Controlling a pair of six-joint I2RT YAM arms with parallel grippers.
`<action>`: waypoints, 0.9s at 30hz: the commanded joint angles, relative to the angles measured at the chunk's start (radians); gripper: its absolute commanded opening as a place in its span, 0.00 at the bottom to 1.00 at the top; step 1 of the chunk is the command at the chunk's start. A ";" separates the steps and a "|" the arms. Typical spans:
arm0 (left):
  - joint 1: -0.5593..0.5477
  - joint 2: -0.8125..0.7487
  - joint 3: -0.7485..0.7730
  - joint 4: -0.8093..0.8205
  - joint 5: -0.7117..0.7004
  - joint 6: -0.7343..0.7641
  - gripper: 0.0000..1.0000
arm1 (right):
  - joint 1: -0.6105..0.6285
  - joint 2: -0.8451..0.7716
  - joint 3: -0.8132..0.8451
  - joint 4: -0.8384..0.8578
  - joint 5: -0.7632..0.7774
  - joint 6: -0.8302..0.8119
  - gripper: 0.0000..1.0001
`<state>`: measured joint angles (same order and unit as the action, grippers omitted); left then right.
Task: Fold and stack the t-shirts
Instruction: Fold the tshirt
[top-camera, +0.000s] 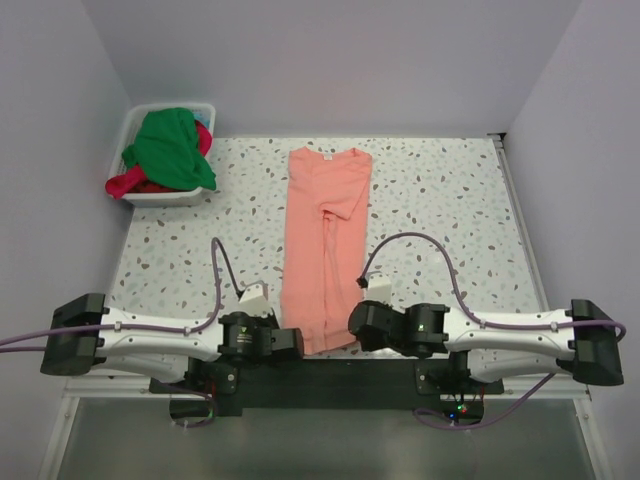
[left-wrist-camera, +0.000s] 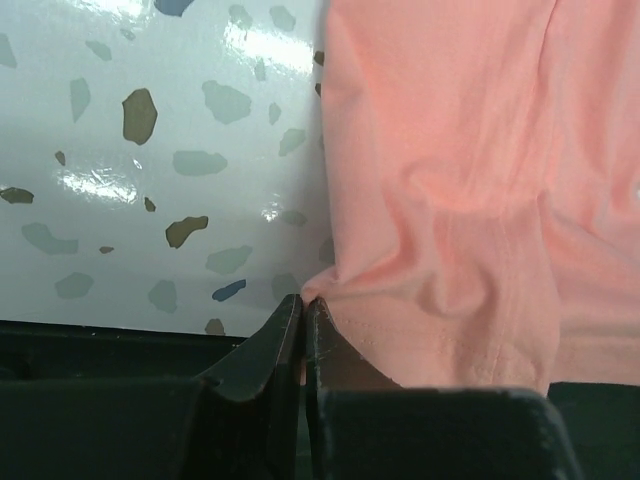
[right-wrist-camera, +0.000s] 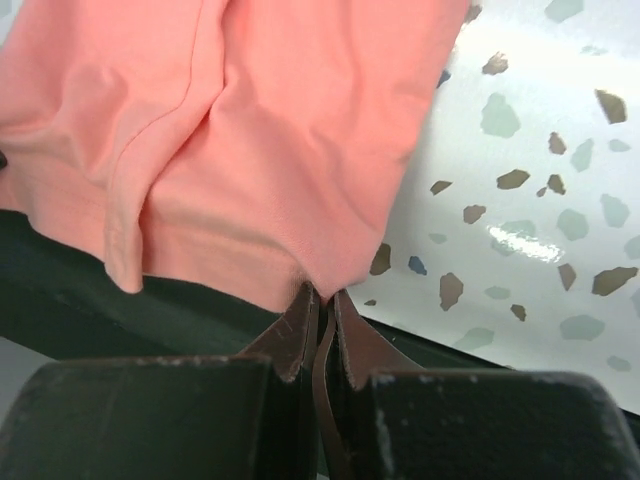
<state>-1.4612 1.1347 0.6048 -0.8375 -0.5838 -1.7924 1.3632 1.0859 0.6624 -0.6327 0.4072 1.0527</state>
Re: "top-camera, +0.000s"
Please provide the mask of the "salmon pink t shirt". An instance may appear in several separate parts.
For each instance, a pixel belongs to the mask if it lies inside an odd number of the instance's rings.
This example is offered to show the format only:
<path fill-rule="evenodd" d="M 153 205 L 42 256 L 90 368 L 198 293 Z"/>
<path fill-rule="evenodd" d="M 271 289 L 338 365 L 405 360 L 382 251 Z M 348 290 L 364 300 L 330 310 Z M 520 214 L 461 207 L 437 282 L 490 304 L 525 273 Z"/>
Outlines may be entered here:
<path fill-rule="evenodd" d="M 355 341 L 347 324 L 361 301 L 372 169 L 355 148 L 289 155 L 281 311 L 307 355 Z"/>

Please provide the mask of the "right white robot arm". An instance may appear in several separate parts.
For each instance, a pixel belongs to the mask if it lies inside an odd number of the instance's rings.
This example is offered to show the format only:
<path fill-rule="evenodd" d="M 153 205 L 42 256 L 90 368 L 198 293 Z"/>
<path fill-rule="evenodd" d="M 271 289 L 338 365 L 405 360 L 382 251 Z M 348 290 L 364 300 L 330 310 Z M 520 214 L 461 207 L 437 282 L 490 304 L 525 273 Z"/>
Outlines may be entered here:
<path fill-rule="evenodd" d="M 590 300 L 569 309 L 536 314 L 480 313 L 420 303 L 398 311 L 365 300 L 352 311 L 348 329 L 365 351 L 391 349 L 406 357 L 463 352 L 445 369 L 448 386 L 469 392 L 478 383 L 542 373 L 570 374 L 595 386 L 624 382 L 618 348 L 622 329 Z"/>

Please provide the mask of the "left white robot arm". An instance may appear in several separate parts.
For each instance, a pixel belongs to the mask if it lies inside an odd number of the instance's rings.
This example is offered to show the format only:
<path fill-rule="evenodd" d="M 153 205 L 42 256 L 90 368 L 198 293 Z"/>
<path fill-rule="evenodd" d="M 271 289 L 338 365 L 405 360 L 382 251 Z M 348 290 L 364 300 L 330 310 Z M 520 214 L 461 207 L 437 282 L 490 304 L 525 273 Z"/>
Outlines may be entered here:
<path fill-rule="evenodd" d="M 54 311 L 51 329 L 42 374 L 116 370 L 175 383 L 185 392 L 205 385 L 203 363 L 223 359 L 253 366 L 304 357 L 300 330 L 279 326 L 259 283 L 244 289 L 236 310 L 218 319 L 133 314 L 107 307 L 103 294 L 85 294 Z M 184 359 L 176 363 L 179 357 Z"/>

